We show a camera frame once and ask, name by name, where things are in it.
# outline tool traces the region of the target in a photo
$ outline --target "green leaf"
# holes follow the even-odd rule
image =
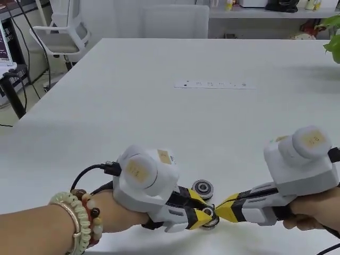
[[[316,25],[315,28],[320,28],[320,27],[334,27],[334,26],[339,26],[340,25],[340,15],[332,16],[327,19],[324,19],[321,24]]]
[[[328,52],[334,52],[334,51],[340,52],[340,35],[332,36],[329,43],[324,45],[324,48]]]
[[[335,63],[340,64],[340,50],[332,52],[333,60]]]

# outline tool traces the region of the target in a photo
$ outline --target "monitor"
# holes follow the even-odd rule
[[[7,43],[6,33],[0,21],[0,66],[12,66],[13,60]]]

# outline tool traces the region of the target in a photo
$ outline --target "office chair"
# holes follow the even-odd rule
[[[142,12],[143,38],[208,38],[209,7],[152,5]]]
[[[80,0],[50,0],[50,4],[53,14],[49,27],[35,26],[33,29],[48,55],[64,56],[69,71],[75,64],[70,62],[69,56],[83,53],[90,38],[90,31],[84,25],[80,14]],[[30,33],[37,42],[35,47],[31,47],[31,52],[40,52],[38,39],[32,30]]]

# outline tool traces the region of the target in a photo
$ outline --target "ball bearing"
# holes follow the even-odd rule
[[[214,187],[213,185],[206,180],[198,180],[195,181],[192,185],[192,189],[203,199],[209,200],[213,197]]]
[[[201,228],[205,230],[213,230],[217,224],[219,223],[219,217],[215,214],[215,205],[211,205],[211,207],[206,207],[202,211],[206,213],[207,215],[212,217],[212,220],[208,222],[207,224],[204,224],[201,226]]]

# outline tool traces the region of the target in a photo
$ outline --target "wrist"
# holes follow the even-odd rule
[[[145,224],[149,219],[147,214],[132,212],[119,205],[113,199],[112,190],[95,194],[93,199],[100,210],[104,233],[120,232],[133,225]]]

